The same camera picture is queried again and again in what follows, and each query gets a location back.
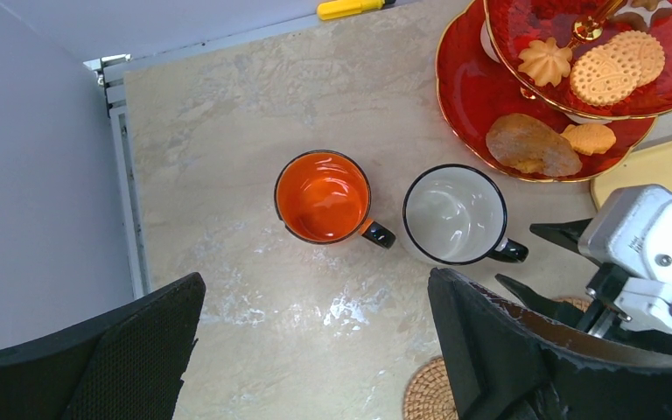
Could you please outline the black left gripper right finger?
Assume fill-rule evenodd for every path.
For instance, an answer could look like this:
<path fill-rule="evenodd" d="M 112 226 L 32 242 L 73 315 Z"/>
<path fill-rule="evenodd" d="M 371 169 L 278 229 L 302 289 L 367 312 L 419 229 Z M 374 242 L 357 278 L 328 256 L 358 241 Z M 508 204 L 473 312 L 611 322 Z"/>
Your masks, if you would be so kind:
<path fill-rule="evenodd" d="M 672 419 L 672 355 L 593 337 L 453 269 L 428 296 L 463 419 Z"/>

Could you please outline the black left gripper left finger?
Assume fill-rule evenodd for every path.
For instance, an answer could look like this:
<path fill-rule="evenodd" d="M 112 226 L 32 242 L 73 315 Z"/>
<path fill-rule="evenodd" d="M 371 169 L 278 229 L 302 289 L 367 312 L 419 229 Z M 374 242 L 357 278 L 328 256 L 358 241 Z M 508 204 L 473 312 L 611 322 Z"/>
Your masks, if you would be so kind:
<path fill-rule="evenodd" d="M 0 350 L 0 419 L 171 419 L 205 293 L 202 276 L 191 273 Z"/>

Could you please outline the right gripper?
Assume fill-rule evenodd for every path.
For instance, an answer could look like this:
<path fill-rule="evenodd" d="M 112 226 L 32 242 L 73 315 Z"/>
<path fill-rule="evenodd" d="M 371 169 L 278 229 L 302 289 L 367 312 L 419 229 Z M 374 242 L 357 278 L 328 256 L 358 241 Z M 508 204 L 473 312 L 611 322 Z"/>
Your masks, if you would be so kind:
<path fill-rule="evenodd" d="M 533 223 L 529 231 L 560 248 L 580 254 L 578 243 L 592 219 L 564 223 Z M 554 301 L 539 295 L 527 285 L 509 276 L 496 274 L 495 279 L 528 309 L 562 324 L 575 327 L 591 336 L 618 342 L 631 347 L 672 355 L 672 335 L 656 330 L 630 332 L 626 329 L 632 321 L 614 303 L 624 288 L 629 273 L 613 263 L 604 263 L 586 285 L 592 298 L 584 312 L 571 303 Z"/>

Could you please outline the white ribbed mug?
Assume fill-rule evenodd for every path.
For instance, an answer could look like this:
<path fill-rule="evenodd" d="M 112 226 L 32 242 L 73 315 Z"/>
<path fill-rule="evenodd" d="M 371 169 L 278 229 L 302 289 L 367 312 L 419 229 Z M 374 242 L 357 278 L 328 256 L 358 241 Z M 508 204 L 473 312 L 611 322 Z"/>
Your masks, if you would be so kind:
<path fill-rule="evenodd" d="M 490 258 L 522 263 L 529 249 L 508 238 L 499 187 L 464 164 L 434 166 L 413 180 L 402 203 L 399 242 L 419 261 L 460 266 Z"/>

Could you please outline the orange fish shaped cookie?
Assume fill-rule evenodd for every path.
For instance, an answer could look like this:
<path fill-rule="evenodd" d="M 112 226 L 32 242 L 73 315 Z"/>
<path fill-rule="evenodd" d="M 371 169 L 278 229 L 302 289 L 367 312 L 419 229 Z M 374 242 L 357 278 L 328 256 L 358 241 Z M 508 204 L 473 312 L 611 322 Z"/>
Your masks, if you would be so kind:
<path fill-rule="evenodd" d="M 569 142 L 574 151 L 586 156 L 606 153 L 617 141 L 611 129 L 596 123 L 569 125 L 561 136 Z"/>

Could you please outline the yellow serving tray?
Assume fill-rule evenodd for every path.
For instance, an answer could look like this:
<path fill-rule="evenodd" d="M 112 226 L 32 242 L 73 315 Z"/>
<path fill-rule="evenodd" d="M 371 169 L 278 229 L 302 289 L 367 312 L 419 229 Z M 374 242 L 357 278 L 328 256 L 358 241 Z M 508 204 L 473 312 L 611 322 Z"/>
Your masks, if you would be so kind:
<path fill-rule="evenodd" d="M 590 193 L 594 206 L 601 208 L 614 190 L 649 184 L 672 192 L 672 141 L 629 154 L 623 164 L 597 176 L 591 182 Z"/>

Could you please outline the round orange cookie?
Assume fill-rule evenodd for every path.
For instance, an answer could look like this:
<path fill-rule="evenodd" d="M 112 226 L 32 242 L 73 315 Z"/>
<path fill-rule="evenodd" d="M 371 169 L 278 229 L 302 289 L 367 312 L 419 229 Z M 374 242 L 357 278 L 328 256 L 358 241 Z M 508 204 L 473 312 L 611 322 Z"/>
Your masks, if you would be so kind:
<path fill-rule="evenodd" d="M 655 81 L 665 67 L 665 52 L 661 43 L 644 31 L 623 31 L 613 36 L 607 44 L 626 53 L 633 53 L 640 62 L 640 79 L 637 87 Z"/>
<path fill-rule="evenodd" d="M 635 52 L 617 45 L 600 45 L 581 56 L 570 72 L 574 95 L 595 107 L 613 105 L 627 98 L 642 74 Z"/>

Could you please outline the flower shaped cookie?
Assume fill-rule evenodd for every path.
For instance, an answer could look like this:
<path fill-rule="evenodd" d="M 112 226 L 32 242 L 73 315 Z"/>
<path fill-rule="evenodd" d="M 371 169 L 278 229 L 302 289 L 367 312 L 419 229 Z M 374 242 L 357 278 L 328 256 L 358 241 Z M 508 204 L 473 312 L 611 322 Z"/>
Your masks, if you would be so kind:
<path fill-rule="evenodd" d="M 571 73 L 573 53 L 569 47 L 558 47 L 555 38 L 532 40 L 519 53 L 522 63 L 517 67 L 529 76 L 537 87 L 550 84 L 557 87 Z"/>

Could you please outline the red three-tier cake stand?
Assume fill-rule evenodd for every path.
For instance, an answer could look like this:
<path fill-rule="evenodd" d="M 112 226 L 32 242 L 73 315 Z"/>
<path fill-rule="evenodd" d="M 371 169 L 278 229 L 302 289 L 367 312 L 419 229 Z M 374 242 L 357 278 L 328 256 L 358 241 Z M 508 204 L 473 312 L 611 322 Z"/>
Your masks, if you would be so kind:
<path fill-rule="evenodd" d="M 436 54 L 439 107 L 457 137 L 489 166 L 523 178 L 522 172 L 500 164 L 486 146 L 491 125 L 507 114 L 533 116 L 554 130 L 571 123 L 565 113 L 611 120 L 616 144 L 606 153 L 583 157 L 582 170 L 570 176 L 578 182 L 616 167 L 647 136 L 656 118 L 672 112 L 672 15 L 650 29 L 665 52 L 662 73 L 612 106 L 595 108 L 580 101 L 567 81 L 537 87 L 518 72 L 518 54 L 530 41 L 552 37 L 565 46 L 574 39 L 576 21 L 598 7 L 596 1 L 472 1 L 445 27 Z M 485 22 L 500 63 L 481 47 Z"/>

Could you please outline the orange mug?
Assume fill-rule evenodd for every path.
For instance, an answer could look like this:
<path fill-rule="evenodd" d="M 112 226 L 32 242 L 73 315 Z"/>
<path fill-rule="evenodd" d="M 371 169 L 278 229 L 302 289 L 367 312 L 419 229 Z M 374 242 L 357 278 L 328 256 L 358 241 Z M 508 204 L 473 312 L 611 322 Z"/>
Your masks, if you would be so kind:
<path fill-rule="evenodd" d="M 277 218 L 303 242 L 333 245 L 360 236 L 390 249 L 396 236 L 370 218 L 368 177 L 350 157 L 335 150 L 309 150 L 278 174 L 273 200 Z"/>

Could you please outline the brown star cookie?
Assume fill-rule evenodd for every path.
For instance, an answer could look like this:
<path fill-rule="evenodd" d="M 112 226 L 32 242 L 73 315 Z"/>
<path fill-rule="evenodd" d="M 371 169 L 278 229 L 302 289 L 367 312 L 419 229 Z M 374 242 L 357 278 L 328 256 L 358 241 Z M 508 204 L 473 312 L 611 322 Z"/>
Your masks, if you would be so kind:
<path fill-rule="evenodd" d="M 607 20 L 613 24 L 627 24 L 633 30 L 649 32 L 655 22 L 672 15 L 668 0 L 625 1 Z"/>

